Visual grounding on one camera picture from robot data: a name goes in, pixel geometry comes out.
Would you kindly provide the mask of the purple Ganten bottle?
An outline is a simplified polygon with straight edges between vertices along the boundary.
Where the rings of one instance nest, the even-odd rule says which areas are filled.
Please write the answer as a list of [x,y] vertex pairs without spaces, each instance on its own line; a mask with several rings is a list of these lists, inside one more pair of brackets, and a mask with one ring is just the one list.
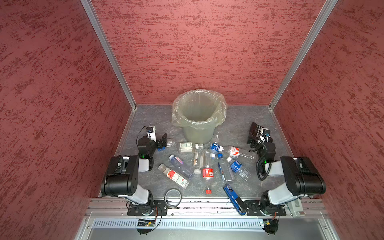
[[173,166],[188,179],[191,179],[194,176],[194,173],[191,168],[187,166],[187,164],[180,157],[170,155],[169,160],[173,164]]

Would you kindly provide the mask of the Wahaha red white bottle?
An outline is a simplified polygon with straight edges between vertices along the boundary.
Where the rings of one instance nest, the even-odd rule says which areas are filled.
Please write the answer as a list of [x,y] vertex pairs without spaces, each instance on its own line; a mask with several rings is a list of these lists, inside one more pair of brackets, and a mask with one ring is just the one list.
[[231,157],[234,160],[247,160],[254,161],[255,155],[249,151],[233,146],[222,147],[222,152],[228,157]]

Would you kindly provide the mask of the red white label bottle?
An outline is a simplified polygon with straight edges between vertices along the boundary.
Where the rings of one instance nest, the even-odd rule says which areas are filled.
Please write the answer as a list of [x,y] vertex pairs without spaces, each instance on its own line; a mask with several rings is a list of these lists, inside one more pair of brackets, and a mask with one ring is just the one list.
[[186,178],[184,178],[181,174],[177,173],[175,170],[168,168],[166,165],[160,164],[158,169],[159,171],[164,173],[167,178],[175,182],[183,189],[186,189],[189,186],[190,182]]

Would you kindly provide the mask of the Pocari blue label bottle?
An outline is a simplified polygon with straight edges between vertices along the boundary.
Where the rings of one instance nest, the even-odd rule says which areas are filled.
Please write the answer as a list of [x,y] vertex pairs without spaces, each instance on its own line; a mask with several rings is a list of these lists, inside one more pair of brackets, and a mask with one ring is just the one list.
[[251,173],[238,160],[228,157],[227,162],[230,165],[232,172],[237,174],[243,181],[246,182],[250,179]]

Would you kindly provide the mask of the orange label clear bottle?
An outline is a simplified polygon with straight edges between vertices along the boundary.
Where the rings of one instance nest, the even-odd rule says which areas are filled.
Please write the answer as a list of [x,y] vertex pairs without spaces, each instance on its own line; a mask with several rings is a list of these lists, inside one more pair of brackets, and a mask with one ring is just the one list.
[[194,160],[193,160],[193,167],[194,167],[194,174],[200,175],[201,174],[201,157],[202,157],[202,151],[201,150],[195,150],[194,153]]

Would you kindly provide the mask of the blue cap clear bottle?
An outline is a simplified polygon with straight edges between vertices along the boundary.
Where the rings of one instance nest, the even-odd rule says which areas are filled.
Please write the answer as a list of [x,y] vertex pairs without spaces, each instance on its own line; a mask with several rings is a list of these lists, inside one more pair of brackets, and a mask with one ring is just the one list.
[[224,155],[222,153],[218,154],[218,163],[221,164],[221,167],[223,169],[225,178],[226,178],[226,183],[233,182],[234,181],[234,175],[232,170],[230,169],[230,166],[227,162],[227,160],[224,158]]

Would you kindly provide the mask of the red label cola bottle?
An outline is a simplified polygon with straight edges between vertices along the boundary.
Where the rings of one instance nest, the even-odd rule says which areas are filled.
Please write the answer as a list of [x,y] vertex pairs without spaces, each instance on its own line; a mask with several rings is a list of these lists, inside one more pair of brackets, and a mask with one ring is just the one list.
[[204,158],[202,176],[203,179],[207,182],[214,178],[213,160],[211,157],[211,152],[209,150],[204,150],[203,157]]

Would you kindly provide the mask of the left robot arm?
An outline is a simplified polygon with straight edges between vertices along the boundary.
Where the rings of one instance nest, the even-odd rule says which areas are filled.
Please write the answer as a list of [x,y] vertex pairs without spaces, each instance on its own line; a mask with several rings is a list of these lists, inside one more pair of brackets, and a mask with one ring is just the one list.
[[168,135],[153,139],[147,134],[136,141],[138,154],[118,155],[111,158],[101,184],[103,196],[124,198],[133,204],[133,209],[144,216],[157,210],[151,191],[139,185],[139,173],[150,172],[154,167],[154,153],[165,148]]

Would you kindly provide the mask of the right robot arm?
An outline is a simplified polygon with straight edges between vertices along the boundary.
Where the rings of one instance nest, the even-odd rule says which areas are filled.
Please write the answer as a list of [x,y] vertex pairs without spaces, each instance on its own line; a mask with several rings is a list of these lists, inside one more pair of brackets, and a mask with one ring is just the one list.
[[260,181],[280,176],[285,180],[262,194],[257,207],[262,215],[281,216],[281,211],[287,209],[293,217],[303,217],[301,199],[326,192],[326,183],[310,158],[283,156],[275,160],[276,145],[269,129],[253,122],[247,144],[251,147],[250,152],[258,156],[256,171]]

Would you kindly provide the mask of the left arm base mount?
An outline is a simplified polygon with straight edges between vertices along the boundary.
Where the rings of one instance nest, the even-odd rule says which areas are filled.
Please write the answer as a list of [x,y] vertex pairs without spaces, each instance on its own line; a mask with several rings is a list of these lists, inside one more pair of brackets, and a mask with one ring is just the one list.
[[168,206],[164,200],[153,200],[146,205],[137,205],[132,202],[127,203],[128,216],[166,216],[167,212]]

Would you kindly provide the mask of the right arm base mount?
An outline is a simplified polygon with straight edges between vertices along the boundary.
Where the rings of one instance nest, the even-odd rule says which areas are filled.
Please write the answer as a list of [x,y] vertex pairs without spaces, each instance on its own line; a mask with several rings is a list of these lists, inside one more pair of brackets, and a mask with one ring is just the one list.
[[271,205],[266,206],[260,204],[259,200],[247,200],[247,215],[257,217],[285,217],[287,215],[284,205]]

